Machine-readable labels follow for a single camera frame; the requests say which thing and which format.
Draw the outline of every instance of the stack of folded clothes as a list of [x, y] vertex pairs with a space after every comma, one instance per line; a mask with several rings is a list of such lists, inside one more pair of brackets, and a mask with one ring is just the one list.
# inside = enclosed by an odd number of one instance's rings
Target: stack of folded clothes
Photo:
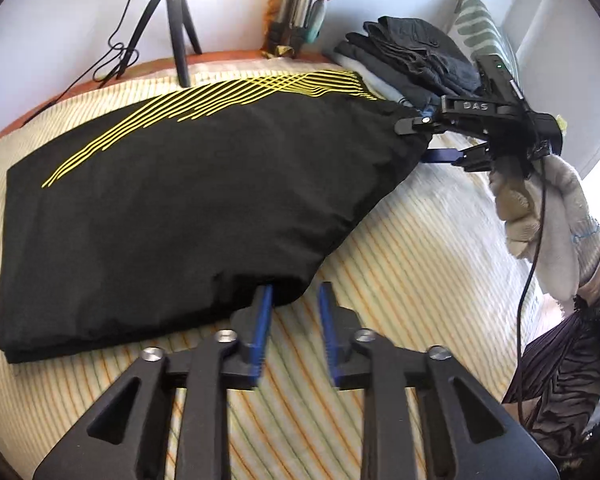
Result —
[[388, 99], [429, 115], [440, 96], [474, 96], [480, 87], [478, 71], [453, 40], [424, 20], [384, 16], [364, 29], [367, 36], [347, 34], [332, 57]]

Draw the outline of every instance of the hand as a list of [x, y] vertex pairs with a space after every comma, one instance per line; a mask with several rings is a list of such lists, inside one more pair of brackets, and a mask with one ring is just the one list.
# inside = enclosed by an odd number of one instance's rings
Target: hand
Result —
[[[600, 262], [600, 225], [589, 214], [578, 173], [557, 155], [544, 158], [546, 213], [537, 274], [542, 290], [569, 304]], [[490, 175], [496, 212], [505, 222], [507, 248], [532, 260], [538, 246], [542, 182], [540, 163], [529, 180], [498, 170]]]

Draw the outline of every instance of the silver bolt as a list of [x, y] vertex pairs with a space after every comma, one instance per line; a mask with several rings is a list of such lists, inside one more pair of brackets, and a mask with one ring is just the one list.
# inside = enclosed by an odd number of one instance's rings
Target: silver bolt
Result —
[[360, 341], [361, 343], [368, 343], [369, 341], [373, 341], [375, 338], [376, 333], [368, 328], [363, 328], [356, 332], [356, 341]]
[[432, 346], [429, 349], [429, 357], [434, 361], [444, 361], [451, 357], [451, 352], [443, 346]]
[[140, 357], [145, 361], [159, 361], [164, 357], [164, 350], [155, 346], [149, 346], [140, 352]]
[[236, 339], [238, 339], [238, 335], [233, 330], [218, 330], [216, 332], [216, 341], [219, 343], [232, 343]]

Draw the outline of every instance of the person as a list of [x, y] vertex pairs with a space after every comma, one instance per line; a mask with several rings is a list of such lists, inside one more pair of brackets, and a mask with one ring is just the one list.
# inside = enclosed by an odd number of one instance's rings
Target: person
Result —
[[541, 244], [536, 275], [565, 317], [526, 347], [504, 403], [517, 405], [522, 391], [521, 422], [561, 478], [600, 478], [600, 224], [578, 173], [550, 155], [541, 228], [542, 171], [534, 165], [529, 180], [493, 171], [490, 187], [509, 252], [531, 261]]

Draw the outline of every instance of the mattress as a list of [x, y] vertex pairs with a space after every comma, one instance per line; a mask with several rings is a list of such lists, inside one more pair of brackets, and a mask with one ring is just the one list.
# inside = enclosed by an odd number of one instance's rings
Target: mattress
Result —
[[[196, 65], [193, 84], [337, 66], [291, 60]], [[0, 258], [6, 171], [37, 147], [78, 124], [177, 89], [174, 71], [87, 92], [46, 110], [0, 139]], [[467, 147], [445, 134], [435, 147]], [[516, 307], [528, 264], [507, 253], [484, 174], [419, 165], [327, 259], [304, 296], [272, 318], [260, 387], [230, 392], [230, 447], [236, 479], [357, 479], [362, 393], [332, 388], [317, 311], [317, 285], [334, 283], [343, 306], [397, 346], [435, 344], [455, 356], [497, 398], [512, 378]], [[533, 334], [541, 293], [534, 282], [522, 333]], [[193, 348], [222, 322], [73, 356], [8, 365], [0, 352], [0, 451], [23, 479], [145, 346]], [[174, 405], [166, 478], [177, 456], [184, 390]], [[410, 395], [416, 457], [424, 478], [417, 408]]]

